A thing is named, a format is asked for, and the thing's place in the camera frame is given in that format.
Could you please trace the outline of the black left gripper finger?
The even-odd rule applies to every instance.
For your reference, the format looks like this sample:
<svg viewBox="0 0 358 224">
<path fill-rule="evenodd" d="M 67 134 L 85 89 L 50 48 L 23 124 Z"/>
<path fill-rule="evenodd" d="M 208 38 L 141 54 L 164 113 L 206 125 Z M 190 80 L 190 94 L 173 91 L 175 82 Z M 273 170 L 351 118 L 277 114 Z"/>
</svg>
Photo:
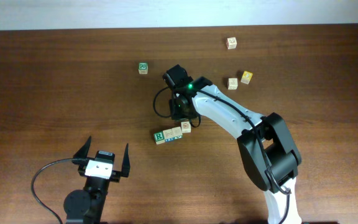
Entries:
<svg viewBox="0 0 358 224">
<path fill-rule="evenodd" d="M 129 159 L 129 144 L 126 144 L 126 148 L 124 151 L 124 157 L 122 160 L 121 176 L 129 177 L 130 169 L 131 169 L 131 163 L 130 163 L 130 159 Z"/>
<path fill-rule="evenodd" d="M 91 145 L 91 136 L 88 137 L 86 142 L 83 146 L 80 147 L 80 149 L 73 155 L 73 161 L 74 164 L 82 164 L 83 161 L 87 158 L 88 152 Z"/>
</svg>

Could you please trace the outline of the wooden block red drawing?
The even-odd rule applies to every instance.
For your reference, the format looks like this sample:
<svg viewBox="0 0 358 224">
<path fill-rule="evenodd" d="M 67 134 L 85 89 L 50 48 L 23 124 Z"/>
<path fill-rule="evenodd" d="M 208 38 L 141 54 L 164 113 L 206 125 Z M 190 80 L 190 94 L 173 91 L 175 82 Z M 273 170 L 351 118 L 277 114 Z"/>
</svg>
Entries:
<svg viewBox="0 0 358 224">
<path fill-rule="evenodd" d="M 181 122 L 181 131 L 182 131 L 182 133 L 190 133 L 191 132 L 191 124 L 189 121 Z"/>
</svg>

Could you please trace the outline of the wooden block blue side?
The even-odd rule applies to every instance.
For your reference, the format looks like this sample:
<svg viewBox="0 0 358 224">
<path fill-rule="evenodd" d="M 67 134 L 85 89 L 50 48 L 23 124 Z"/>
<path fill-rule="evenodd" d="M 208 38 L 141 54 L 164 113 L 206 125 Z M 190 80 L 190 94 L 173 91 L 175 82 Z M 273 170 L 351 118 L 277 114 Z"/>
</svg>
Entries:
<svg viewBox="0 0 358 224">
<path fill-rule="evenodd" d="M 170 141 L 173 141 L 175 139 L 172 129 L 163 130 L 163 136 L 164 136 L 164 141 L 165 142 L 170 142 Z"/>
</svg>

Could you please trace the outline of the green R wooden block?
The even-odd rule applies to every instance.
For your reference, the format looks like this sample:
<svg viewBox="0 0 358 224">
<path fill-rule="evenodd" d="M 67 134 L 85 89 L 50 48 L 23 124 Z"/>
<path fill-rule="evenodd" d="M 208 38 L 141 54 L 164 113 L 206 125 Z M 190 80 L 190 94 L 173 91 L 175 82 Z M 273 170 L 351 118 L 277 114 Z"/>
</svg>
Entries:
<svg viewBox="0 0 358 224">
<path fill-rule="evenodd" d="M 154 133 L 154 139 L 156 144 L 163 144 L 165 143 L 165 137 L 162 131 Z"/>
</svg>

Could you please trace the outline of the plain wooden block front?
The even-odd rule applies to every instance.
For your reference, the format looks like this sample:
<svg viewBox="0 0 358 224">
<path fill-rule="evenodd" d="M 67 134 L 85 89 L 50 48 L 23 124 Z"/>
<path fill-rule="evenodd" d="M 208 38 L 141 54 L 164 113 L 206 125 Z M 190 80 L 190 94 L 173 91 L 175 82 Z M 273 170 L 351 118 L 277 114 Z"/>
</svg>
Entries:
<svg viewBox="0 0 358 224">
<path fill-rule="evenodd" d="M 183 133 L 182 133 L 181 127 L 172 128 L 172 133 L 173 133 L 173 137 L 174 137 L 175 139 L 180 139 L 180 138 L 183 137 Z"/>
</svg>

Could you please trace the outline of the plain wooden block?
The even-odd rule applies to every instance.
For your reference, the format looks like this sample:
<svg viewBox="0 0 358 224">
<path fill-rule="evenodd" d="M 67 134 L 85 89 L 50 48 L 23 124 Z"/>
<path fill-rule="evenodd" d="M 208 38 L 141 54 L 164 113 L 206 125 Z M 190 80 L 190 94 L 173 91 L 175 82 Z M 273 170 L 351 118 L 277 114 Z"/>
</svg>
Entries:
<svg viewBox="0 0 358 224">
<path fill-rule="evenodd" d="M 173 137 L 174 137 L 175 139 L 180 139 L 180 138 L 183 137 L 183 133 L 182 133 L 181 127 L 172 128 L 172 133 L 173 133 Z"/>
<path fill-rule="evenodd" d="M 238 87 L 238 79 L 237 78 L 229 78 L 227 81 L 227 89 L 228 90 L 236 90 Z"/>
</svg>

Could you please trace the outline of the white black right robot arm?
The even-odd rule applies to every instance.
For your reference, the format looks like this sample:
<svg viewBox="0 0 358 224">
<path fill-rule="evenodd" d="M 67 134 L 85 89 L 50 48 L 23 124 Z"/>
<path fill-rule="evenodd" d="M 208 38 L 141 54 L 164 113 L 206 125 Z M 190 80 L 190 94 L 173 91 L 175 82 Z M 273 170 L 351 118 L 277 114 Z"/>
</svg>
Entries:
<svg viewBox="0 0 358 224">
<path fill-rule="evenodd" d="M 301 223 L 295 197 L 301 156 L 283 118 L 244 108 L 204 77 L 163 79 L 178 119 L 205 116 L 236 139 L 246 174 L 264 193 L 268 222 Z"/>
</svg>

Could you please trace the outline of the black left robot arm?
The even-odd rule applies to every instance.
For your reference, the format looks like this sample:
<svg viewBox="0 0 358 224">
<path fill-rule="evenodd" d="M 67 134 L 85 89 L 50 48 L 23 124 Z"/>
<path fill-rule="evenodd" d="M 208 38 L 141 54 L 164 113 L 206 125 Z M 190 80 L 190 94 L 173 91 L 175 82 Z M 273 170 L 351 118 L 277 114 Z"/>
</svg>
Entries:
<svg viewBox="0 0 358 224">
<path fill-rule="evenodd" d="M 100 223 L 110 183 L 129 177 L 129 146 L 125 148 L 121 170 L 115 170 L 115 154 L 98 151 L 94 157 L 89 157 L 90 145 L 91 138 L 88 138 L 73 155 L 73 163 L 86 181 L 82 189 L 72 191 L 65 198 L 63 208 L 67 223 Z"/>
</svg>

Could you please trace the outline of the green R block far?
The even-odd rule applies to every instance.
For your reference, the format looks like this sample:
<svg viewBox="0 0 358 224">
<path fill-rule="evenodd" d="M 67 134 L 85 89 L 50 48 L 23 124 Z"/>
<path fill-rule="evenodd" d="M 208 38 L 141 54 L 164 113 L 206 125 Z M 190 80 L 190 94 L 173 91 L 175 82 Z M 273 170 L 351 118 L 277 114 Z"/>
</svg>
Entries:
<svg viewBox="0 0 358 224">
<path fill-rule="evenodd" d="M 139 63 L 138 72 L 139 72 L 140 74 L 148 74 L 148 70 L 149 70 L 149 67 L 148 67 L 148 63 L 147 63 L 147 62 L 140 62 L 140 63 Z"/>
</svg>

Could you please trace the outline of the plain wooden block right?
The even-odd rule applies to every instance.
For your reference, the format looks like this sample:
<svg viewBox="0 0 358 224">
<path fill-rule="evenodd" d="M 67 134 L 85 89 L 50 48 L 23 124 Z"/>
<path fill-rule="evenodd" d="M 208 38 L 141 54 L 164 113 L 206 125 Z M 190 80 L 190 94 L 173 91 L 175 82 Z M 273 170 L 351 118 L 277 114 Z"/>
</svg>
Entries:
<svg viewBox="0 0 358 224">
<path fill-rule="evenodd" d="M 229 78 L 227 81 L 227 89 L 228 90 L 236 90 L 238 87 L 238 79 L 237 78 Z"/>
</svg>

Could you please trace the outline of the yellow wooden block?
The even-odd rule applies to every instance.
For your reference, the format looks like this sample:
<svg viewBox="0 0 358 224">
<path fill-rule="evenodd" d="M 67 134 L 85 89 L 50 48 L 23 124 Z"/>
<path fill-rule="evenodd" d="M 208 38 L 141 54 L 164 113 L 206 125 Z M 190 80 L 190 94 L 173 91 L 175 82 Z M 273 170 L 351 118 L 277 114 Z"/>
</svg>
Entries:
<svg viewBox="0 0 358 224">
<path fill-rule="evenodd" d="M 248 85 L 252 79 L 253 73 L 244 71 L 241 76 L 241 83 Z"/>
</svg>

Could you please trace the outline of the wooden block red side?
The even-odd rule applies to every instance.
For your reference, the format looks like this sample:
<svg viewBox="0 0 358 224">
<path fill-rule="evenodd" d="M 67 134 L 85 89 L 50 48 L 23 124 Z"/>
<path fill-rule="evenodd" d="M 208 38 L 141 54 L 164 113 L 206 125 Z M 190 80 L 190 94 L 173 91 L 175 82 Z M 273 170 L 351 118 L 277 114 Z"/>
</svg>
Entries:
<svg viewBox="0 0 358 224">
<path fill-rule="evenodd" d="M 235 37 L 229 37 L 226 40 L 226 46 L 228 50 L 235 49 L 237 47 L 237 40 Z"/>
</svg>

